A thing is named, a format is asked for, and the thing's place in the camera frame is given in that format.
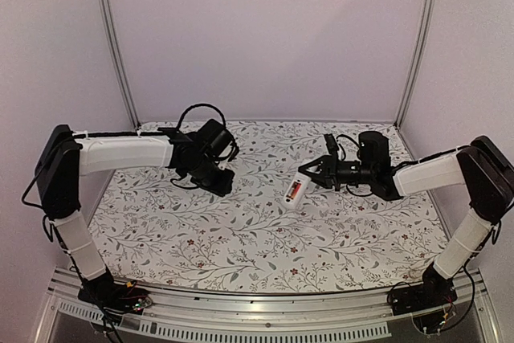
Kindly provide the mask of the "red battery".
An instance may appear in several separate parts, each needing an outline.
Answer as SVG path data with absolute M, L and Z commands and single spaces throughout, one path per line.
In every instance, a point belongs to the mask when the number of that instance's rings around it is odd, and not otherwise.
M 304 183 L 303 182 L 299 182 L 301 184 L 301 187 L 299 188 L 299 190 L 297 191 L 297 195 L 295 196 L 294 199 L 292 200 L 295 200 L 297 199 L 299 196 L 301 196 L 304 192 Z

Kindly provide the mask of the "white remote control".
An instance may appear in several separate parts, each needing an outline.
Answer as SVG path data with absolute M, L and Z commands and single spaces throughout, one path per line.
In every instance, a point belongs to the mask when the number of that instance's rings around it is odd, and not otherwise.
M 281 201 L 282 206 L 288 210 L 295 210 L 300 204 L 311 180 L 305 174 L 297 172 L 285 190 Z

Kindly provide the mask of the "gold black battery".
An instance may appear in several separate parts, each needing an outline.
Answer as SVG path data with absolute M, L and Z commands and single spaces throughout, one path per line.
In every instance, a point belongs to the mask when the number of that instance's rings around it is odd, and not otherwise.
M 289 200 L 292 200 L 297 195 L 297 191 L 301 187 L 301 184 L 299 182 L 293 182 L 291 186 L 289 187 L 288 193 L 286 195 L 286 198 Z

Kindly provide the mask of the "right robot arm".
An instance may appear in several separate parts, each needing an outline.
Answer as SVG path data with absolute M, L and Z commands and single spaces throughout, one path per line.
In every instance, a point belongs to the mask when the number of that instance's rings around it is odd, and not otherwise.
M 372 195 L 387 202 L 440 187 L 466 186 L 469 211 L 443 252 L 423 272 L 423 284 L 415 291 L 421 307 L 431 308 L 446 295 L 446 284 L 479 254 L 488 237 L 496 236 L 501 219 L 513 207 L 513 166 L 486 136 L 398 165 L 391 164 L 388 138 L 377 131 L 359 134 L 355 161 L 346 160 L 332 134 L 324 139 L 327 154 L 299 166 L 286 189 L 287 208 L 297 207 L 311 182 L 333 190 L 367 185 Z

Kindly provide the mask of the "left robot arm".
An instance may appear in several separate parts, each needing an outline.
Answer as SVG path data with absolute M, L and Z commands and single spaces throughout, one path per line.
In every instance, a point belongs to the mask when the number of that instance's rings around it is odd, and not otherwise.
M 119 288 L 105 276 L 103 261 L 81 213 L 80 177 L 109 170 L 141 167 L 173 169 L 219 197 L 231 192 L 234 172 L 220 167 L 239 152 L 225 125 L 208 120 L 198 131 L 176 128 L 156 132 L 74 133 L 56 126 L 35 169 L 43 212 L 55 227 L 63 249 L 89 281 L 89 294 L 103 306 L 119 300 Z

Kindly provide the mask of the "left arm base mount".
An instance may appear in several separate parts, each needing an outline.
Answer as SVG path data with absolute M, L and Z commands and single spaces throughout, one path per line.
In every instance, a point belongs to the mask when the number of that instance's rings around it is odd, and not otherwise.
M 149 292 L 140 288 L 136 280 L 118 284 L 107 276 L 85 280 L 78 299 L 117 314 L 142 314 L 153 305 Z

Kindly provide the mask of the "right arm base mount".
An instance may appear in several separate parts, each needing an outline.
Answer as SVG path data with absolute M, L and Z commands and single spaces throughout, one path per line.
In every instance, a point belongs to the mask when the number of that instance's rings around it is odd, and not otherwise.
M 453 279 L 439 274 L 423 276 L 420 283 L 400 282 L 386 295 L 395 316 L 436 308 L 457 300 Z

